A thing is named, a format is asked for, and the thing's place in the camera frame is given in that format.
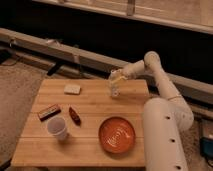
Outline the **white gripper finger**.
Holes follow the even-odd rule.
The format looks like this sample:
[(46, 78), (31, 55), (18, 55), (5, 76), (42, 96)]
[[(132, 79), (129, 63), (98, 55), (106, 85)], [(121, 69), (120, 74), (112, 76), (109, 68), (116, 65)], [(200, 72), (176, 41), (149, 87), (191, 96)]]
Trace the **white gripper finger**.
[(110, 91), (111, 91), (111, 96), (115, 97), (116, 96), (116, 87), (114, 83), (110, 83)]
[(118, 97), (119, 96), (119, 94), (120, 94), (120, 92), (119, 92), (119, 85), (118, 85), (118, 83), (115, 83), (115, 97)]

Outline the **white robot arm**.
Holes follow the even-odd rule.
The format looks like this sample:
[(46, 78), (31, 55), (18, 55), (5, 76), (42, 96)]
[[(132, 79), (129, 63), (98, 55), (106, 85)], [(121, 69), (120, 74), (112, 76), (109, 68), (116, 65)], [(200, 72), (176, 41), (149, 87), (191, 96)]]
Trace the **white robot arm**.
[(194, 115), (155, 51), (147, 52), (143, 60), (112, 70), (110, 95), (119, 94), (121, 80), (137, 78), (145, 71), (153, 74), (159, 92), (159, 97), (149, 99), (143, 110), (146, 171), (189, 171), (180, 132), (192, 126)]

